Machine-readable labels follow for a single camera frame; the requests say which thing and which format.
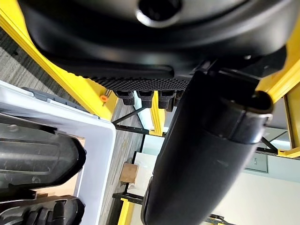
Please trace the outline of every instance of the gray carpet floor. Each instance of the gray carpet floor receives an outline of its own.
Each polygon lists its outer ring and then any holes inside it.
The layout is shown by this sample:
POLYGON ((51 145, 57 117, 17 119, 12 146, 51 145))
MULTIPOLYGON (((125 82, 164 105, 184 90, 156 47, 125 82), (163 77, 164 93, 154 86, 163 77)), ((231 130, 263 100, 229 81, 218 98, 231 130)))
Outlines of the gray carpet floor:
MULTIPOLYGON (((61 86, 59 86, 18 44, 0 28, 0 80, 17 87, 28 87, 54 94, 76 102, 61 86)), ((113 119, 120 118, 133 111, 131 106, 124 106, 119 101, 113 119)), ((122 125, 141 128, 137 116, 121 122, 122 125)), ((125 185, 119 182, 123 163, 130 160, 134 151, 139 150, 142 135, 117 131, 116 144, 108 175, 100 225, 107 224, 107 217, 112 204, 112 194, 122 192, 125 185)))

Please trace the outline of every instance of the white wall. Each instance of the white wall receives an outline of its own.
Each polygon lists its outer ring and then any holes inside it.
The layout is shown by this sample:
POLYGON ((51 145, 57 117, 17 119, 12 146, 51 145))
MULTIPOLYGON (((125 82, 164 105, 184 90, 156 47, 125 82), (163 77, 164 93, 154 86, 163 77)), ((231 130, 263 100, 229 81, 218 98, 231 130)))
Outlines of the white wall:
POLYGON ((249 170, 244 170, 243 172, 300 183, 300 160, 268 156, 268 173, 249 170))
POLYGON ((299 224, 299 209, 299 183, 241 173, 213 213, 236 225, 287 225, 299 224))

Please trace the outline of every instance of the black bracket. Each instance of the black bracket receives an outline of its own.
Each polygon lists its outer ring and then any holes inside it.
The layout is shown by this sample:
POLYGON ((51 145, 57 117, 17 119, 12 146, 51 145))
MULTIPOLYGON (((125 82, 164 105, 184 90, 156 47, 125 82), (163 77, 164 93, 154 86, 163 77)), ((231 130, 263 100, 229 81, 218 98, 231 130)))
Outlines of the black bracket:
POLYGON ((133 112, 113 121, 113 125, 116 127, 116 130, 122 130, 122 131, 128 131, 132 133, 137 133, 137 134, 142 134, 142 135, 151 135, 149 134, 149 130, 144 129, 144 128, 137 128, 137 127, 131 127, 131 126, 124 126, 124 125, 119 125, 118 123, 128 119, 129 117, 133 115, 137 115, 139 112, 143 111, 145 108, 139 108, 134 110, 133 112))

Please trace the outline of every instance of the textured black surface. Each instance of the textured black surface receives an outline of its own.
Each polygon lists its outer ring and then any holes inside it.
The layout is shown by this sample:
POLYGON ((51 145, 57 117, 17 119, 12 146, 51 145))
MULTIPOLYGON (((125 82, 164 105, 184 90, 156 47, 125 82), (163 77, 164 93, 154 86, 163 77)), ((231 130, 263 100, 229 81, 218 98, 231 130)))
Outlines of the textured black surface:
POLYGON ((188 80, 178 79, 125 79, 92 78, 110 90, 184 90, 188 80))

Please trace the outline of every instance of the black plastic part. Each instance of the black plastic part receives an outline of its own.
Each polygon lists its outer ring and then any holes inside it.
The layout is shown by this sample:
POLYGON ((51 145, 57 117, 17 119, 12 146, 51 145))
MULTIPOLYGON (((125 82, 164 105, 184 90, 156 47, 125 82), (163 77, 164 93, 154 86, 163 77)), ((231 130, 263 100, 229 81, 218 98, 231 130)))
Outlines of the black plastic part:
POLYGON ((43 91, 40 91, 40 90, 36 90, 36 89, 33 89, 33 88, 22 87, 22 89, 32 92, 34 97, 39 99, 39 100, 47 101, 47 99, 51 99, 53 101, 62 103, 64 105, 68 105, 68 106, 73 107, 75 109, 79 109, 81 111, 88 112, 82 106, 80 106, 80 105, 78 105, 74 102, 68 101, 68 100, 66 100, 62 97, 52 95, 52 94, 49 94, 49 93, 46 93, 46 92, 43 92, 43 91))
POLYGON ((18 2, 31 39, 46 58, 110 90, 184 90, 202 60, 255 58, 280 49, 299 13, 298 0, 252 0, 216 17, 152 29, 74 0, 18 2))
POLYGON ((38 130, 43 130, 45 132, 48 132, 50 134, 55 134, 57 128, 56 127, 51 127, 45 124, 41 123, 36 123, 33 121, 28 121, 22 118, 10 116, 10 115, 5 115, 0 113, 0 123, 6 123, 6 124, 11 124, 11 125, 16 125, 18 124, 19 126, 27 127, 27 128, 32 128, 32 129, 38 129, 38 130))
POLYGON ((5 123, 0 123, 0 201, 32 199, 35 192, 29 189, 63 184, 82 169, 86 151, 76 138, 33 129, 29 120, 1 116, 5 123))
POLYGON ((197 72, 183 94, 145 195, 144 224, 200 224, 255 152, 272 100, 262 93, 252 98, 255 85, 252 94, 236 95, 221 83, 216 74, 197 72), (194 96, 201 96, 198 104, 194 96))
POLYGON ((7 221, 7 225, 18 225, 13 221, 22 221, 22 225, 79 225, 83 214, 84 204, 70 195, 0 204, 0 222, 7 221))
POLYGON ((57 201, 53 208, 52 225, 65 225, 65 201, 57 201))
POLYGON ((170 113, 173 112, 174 105, 175 105, 175 97, 169 100, 168 107, 165 110, 170 113))
POLYGON ((154 91, 137 91, 137 96, 142 100, 143 108, 151 108, 152 107, 152 99, 154 95, 154 91))
POLYGON ((123 99, 124 105, 134 105, 135 104, 135 96, 134 96, 133 91, 115 90, 114 93, 118 98, 123 99))
POLYGON ((167 109, 170 99, 175 97, 175 91, 158 91, 158 108, 167 109))
POLYGON ((179 105, 179 102, 182 98, 182 95, 183 95, 183 90, 179 90, 176 92, 176 96, 175 96, 175 99, 174 99, 174 106, 177 107, 179 105))

